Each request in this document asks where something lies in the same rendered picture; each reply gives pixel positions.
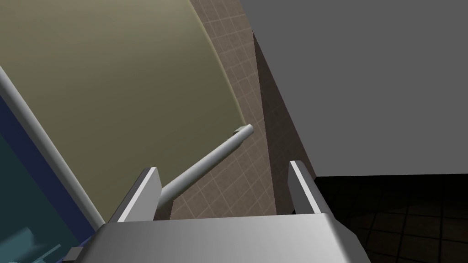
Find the grey cupboard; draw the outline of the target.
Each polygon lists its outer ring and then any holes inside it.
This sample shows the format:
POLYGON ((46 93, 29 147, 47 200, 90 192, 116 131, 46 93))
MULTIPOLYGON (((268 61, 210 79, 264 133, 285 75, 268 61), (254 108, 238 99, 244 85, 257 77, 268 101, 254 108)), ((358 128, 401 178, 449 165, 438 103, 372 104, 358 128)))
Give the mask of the grey cupboard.
POLYGON ((468 0, 240 0, 319 177, 468 174, 468 0))

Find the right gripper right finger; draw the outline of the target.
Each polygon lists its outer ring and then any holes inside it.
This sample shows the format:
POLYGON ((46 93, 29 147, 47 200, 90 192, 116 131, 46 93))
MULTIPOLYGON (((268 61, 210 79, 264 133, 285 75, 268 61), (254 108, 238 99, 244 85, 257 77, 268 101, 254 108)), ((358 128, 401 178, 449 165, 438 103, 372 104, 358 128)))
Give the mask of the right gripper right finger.
POLYGON ((331 214, 331 209, 303 162, 289 162, 287 184, 296 214, 331 214))

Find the blue appliance door, teal window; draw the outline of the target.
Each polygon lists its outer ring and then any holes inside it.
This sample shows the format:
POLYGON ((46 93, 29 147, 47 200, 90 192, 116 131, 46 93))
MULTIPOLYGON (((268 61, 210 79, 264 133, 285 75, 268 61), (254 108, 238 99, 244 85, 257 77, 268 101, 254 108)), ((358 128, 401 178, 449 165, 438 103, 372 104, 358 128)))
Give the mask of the blue appliance door, teal window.
POLYGON ((0 263, 61 263, 94 233, 0 97, 0 263))

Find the beige appliance door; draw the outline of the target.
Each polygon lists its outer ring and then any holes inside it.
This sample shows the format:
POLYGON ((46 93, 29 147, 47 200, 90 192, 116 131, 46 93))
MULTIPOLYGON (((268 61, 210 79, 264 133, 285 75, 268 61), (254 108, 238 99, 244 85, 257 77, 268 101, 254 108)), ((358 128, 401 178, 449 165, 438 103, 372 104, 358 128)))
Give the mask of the beige appliance door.
POLYGON ((104 221, 245 124, 190 0, 0 0, 0 67, 104 221))

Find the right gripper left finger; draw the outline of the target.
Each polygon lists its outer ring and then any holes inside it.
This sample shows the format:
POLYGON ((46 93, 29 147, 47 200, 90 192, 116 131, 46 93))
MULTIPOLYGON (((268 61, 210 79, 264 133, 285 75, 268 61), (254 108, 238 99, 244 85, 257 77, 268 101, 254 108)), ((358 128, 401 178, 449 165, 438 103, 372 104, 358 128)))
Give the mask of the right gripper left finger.
POLYGON ((152 221, 161 191, 157 168, 145 168, 108 222, 152 221))

